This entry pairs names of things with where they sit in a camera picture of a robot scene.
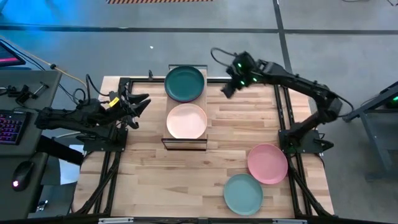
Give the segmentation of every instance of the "white paper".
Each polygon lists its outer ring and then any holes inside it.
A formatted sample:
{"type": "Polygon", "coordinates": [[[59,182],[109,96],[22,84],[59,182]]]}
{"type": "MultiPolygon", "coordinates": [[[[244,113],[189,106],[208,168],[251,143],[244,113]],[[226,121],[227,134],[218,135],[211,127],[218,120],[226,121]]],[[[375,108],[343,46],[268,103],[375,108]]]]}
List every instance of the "white paper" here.
{"type": "MultiPolygon", "coordinates": [[[[70,145],[69,148],[74,149],[83,154],[84,145],[70,145]]],[[[71,164],[70,162],[59,159],[61,171],[61,185],[74,183],[79,179],[80,166],[71,164]]]]}

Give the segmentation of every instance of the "computer mouse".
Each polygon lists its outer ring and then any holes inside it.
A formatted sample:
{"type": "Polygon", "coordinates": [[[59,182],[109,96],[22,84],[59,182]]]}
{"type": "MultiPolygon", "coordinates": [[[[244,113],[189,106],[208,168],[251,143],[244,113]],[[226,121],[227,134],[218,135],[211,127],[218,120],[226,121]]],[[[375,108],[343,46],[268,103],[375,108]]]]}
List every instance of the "computer mouse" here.
{"type": "Polygon", "coordinates": [[[35,164],[32,161],[21,162],[12,175],[12,188],[15,191],[23,191],[29,185],[30,176],[35,164]]]}

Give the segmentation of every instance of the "teal plate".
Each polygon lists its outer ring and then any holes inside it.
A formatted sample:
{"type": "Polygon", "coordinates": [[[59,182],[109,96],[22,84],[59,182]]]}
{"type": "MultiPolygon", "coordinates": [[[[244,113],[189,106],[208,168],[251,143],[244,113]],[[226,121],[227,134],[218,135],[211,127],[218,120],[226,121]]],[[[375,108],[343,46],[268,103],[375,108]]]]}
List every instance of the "teal plate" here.
{"type": "Polygon", "coordinates": [[[238,215],[253,215],[262,204],[260,183],[249,174],[236,174],[224,186],[225,203],[238,215]]]}
{"type": "Polygon", "coordinates": [[[201,95],[205,87],[205,78],[196,68],[181,66],[167,74],[164,87],[171,99],[187,103],[201,95]]]}

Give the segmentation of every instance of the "desk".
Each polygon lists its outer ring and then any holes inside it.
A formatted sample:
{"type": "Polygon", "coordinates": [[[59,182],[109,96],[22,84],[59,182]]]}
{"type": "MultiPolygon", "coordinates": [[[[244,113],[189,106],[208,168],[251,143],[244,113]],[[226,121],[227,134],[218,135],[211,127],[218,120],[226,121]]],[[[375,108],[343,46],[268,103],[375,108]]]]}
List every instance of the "desk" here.
{"type": "MultiPolygon", "coordinates": [[[[104,77],[101,91],[116,91],[119,78],[104,77]]],[[[133,85],[133,93],[149,93],[152,102],[137,118],[140,128],[129,130],[112,216],[239,217],[224,202],[224,184],[232,175],[248,172],[246,158],[254,146],[278,145],[279,119],[273,87],[247,88],[229,100],[220,92],[221,86],[208,84],[208,149],[192,152],[167,151],[160,141],[167,117],[164,84],[133,85]]],[[[296,121],[304,120],[310,115],[308,98],[295,91],[290,91],[290,97],[296,121]]],[[[84,204],[98,185],[103,156],[94,152],[83,164],[75,192],[75,209],[84,204]]],[[[322,162],[314,155],[302,157],[309,189],[333,213],[322,162]]],[[[294,216],[287,177],[279,184],[262,185],[262,188],[262,207],[250,217],[294,216]]],[[[304,211],[301,190],[297,193],[304,211]]]]}
{"type": "MultiPolygon", "coordinates": [[[[20,90],[23,84],[29,86],[30,91],[36,91],[41,86],[40,81],[49,86],[48,90],[36,99],[29,99],[25,105],[28,108],[44,108],[51,106],[55,92],[58,88],[61,74],[58,72],[43,71],[0,71],[0,85],[12,85],[20,90]]],[[[0,109],[12,110],[19,105],[15,98],[6,95],[0,96],[0,109]]],[[[40,197],[40,182],[42,180],[48,155],[37,153],[32,160],[35,163],[29,186],[21,192],[15,192],[11,188],[12,174],[16,167],[29,159],[36,149],[42,130],[37,129],[34,121],[37,113],[32,113],[24,135],[18,146],[0,144],[0,220],[12,220],[26,218],[31,208],[35,208],[35,202],[40,197]]]]}

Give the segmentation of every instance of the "monitor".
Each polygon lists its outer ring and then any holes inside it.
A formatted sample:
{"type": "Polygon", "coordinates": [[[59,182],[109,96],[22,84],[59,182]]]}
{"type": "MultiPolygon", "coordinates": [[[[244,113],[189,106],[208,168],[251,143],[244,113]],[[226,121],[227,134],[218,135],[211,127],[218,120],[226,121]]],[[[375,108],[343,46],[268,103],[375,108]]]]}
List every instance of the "monitor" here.
{"type": "Polygon", "coordinates": [[[24,59],[0,42],[0,67],[25,64],[24,59]]]}

